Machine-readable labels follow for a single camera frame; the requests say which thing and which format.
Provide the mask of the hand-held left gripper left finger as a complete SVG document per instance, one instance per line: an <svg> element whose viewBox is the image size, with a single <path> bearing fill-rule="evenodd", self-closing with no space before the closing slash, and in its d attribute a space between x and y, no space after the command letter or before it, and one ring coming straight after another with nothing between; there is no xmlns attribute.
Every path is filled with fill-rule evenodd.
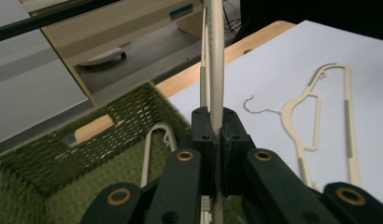
<svg viewBox="0 0 383 224"><path fill-rule="evenodd" d="M214 157L217 141L206 106L191 112L191 127L192 148L201 154L202 159L200 178L202 194L214 197L216 195Z"/></svg>

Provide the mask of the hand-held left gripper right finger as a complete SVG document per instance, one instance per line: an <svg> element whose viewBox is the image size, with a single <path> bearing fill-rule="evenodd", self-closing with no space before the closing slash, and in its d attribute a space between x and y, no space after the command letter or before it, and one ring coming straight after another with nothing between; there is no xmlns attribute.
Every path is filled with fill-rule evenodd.
<svg viewBox="0 0 383 224"><path fill-rule="evenodd" d="M224 107L220 128L221 188L224 197L241 194L242 161L253 147L236 112Z"/></svg>

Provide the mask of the beige clothes hanger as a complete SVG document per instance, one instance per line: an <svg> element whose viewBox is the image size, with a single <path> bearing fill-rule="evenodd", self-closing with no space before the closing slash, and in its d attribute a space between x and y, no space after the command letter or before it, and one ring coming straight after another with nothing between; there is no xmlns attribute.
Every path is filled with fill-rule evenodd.
<svg viewBox="0 0 383 224"><path fill-rule="evenodd" d="M265 108L257 111L248 109L247 103L254 99L254 96L249 97L243 103L243 108L249 114L260 114L263 112L271 112L279 114L282 128L290 137L295 145L296 155L298 159L298 166L302 181L309 187L313 187L314 183L311 180L308 170L307 160L305 153L307 151L317 151L319 148L319 128L321 116L321 97L313 92L320 79L326 77L326 73L330 69L342 69L344 75L344 112L345 112L345 133L346 133L346 151L348 163L348 180L354 186L361 185L360 167L358 162L357 143L355 136L354 113L353 113L353 95L352 95L352 78L351 67L346 63L327 63L319 67L312 78L309 80L305 90L299 95L290 99L282 106L280 110ZM307 146L303 143L300 134L297 132L295 125L292 121L293 110L308 97L316 99L315 108L315 124L313 132L313 143Z"/></svg>
<svg viewBox="0 0 383 224"><path fill-rule="evenodd" d="M223 120L224 21L222 0L203 0L203 37L200 74L200 105L206 105L216 140L214 149L214 186L212 218L223 222L220 173L220 128Z"/></svg>
<svg viewBox="0 0 383 224"><path fill-rule="evenodd" d="M145 139L140 187L145 187L148 184L151 140L152 140L153 133L157 130L164 130L163 142L165 143L167 147L170 148L171 152L177 149L177 141L176 141L174 131L168 123L158 122L157 124L155 124L149 129Z"/></svg>

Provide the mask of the green woven basket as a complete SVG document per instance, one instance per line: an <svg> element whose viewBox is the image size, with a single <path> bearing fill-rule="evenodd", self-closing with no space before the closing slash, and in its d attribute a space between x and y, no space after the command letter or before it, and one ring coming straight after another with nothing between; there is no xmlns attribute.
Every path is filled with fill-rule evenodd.
<svg viewBox="0 0 383 224"><path fill-rule="evenodd" d="M148 184L140 187L145 139L153 133ZM0 224L199 224L201 154L186 121L150 82L86 116L0 154Z"/></svg>

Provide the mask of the grey wheeled base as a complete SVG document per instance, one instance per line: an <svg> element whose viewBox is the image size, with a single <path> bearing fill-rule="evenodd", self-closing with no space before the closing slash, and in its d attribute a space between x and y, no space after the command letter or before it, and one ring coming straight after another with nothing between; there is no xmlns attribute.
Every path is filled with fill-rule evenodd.
<svg viewBox="0 0 383 224"><path fill-rule="evenodd" d="M120 57L122 60L125 60L127 55L122 48L114 48L93 58L90 58L89 60L81 63L80 66L93 66L101 63L106 63L115 59L116 57Z"/></svg>

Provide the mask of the light wooden cabinet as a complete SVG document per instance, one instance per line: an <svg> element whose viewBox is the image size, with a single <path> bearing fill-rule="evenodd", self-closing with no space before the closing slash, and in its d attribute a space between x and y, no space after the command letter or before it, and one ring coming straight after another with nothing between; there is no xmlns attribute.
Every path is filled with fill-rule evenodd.
<svg viewBox="0 0 383 224"><path fill-rule="evenodd" d="M48 25L42 32L88 99L95 103L76 66L173 22L180 30L200 36L204 27L200 0L120 0Z"/></svg>

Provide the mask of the black curtain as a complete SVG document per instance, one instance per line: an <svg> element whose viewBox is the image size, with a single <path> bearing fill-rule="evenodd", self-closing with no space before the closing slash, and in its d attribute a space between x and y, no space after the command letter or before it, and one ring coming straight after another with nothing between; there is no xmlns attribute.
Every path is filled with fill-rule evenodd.
<svg viewBox="0 0 383 224"><path fill-rule="evenodd" d="M383 40L383 0L240 0L240 9L246 33L308 20Z"/></svg>

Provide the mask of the white cabinet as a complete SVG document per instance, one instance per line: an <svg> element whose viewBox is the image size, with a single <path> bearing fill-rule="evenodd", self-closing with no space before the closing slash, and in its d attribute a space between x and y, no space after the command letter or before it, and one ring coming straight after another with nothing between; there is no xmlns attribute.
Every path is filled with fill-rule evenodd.
<svg viewBox="0 0 383 224"><path fill-rule="evenodd" d="M0 42L0 144L88 105L40 30Z"/></svg>

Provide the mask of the black metal crossbar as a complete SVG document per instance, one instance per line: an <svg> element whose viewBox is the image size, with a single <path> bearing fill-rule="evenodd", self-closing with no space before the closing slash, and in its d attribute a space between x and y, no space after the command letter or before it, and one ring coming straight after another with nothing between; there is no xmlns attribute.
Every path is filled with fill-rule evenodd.
<svg viewBox="0 0 383 224"><path fill-rule="evenodd" d="M73 6L63 7L49 13L12 22L0 27L0 42L119 1L120 0L84 0Z"/></svg>

